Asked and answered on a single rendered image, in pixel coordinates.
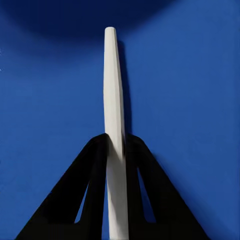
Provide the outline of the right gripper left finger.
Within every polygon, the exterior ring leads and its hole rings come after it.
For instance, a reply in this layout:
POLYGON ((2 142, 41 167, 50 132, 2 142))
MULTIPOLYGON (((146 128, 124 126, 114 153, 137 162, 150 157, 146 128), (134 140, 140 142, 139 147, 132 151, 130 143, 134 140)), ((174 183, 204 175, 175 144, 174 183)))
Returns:
POLYGON ((92 138, 15 240, 102 240, 107 156, 107 134, 92 138))

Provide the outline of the pen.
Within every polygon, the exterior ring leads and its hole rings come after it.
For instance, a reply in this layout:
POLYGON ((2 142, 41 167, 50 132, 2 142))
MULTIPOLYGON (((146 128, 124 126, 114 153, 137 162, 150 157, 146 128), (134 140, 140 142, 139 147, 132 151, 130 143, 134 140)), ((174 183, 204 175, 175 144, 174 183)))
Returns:
POLYGON ((109 240, 129 240, 124 96, 117 31, 112 26, 104 30, 103 105, 109 240))

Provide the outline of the folder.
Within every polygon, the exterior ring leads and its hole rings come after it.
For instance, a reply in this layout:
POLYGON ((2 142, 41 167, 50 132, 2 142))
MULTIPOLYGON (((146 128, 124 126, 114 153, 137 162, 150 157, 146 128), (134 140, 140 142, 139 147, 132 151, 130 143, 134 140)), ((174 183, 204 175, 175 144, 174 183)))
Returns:
POLYGON ((240 0, 0 0, 0 240, 17 238, 105 133, 108 27, 125 134, 145 142, 209 240, 240 240, 240 0))

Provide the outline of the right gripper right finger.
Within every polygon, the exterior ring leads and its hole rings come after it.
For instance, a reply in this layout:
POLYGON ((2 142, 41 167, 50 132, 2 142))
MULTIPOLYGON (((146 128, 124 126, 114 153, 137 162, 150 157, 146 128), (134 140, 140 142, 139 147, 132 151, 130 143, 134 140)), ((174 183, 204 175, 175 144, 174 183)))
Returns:
POLYGON ((144 140, 125 135, 129 240, 210 240, 144 140), (156 223, 145 220, 139 168, 156 223))

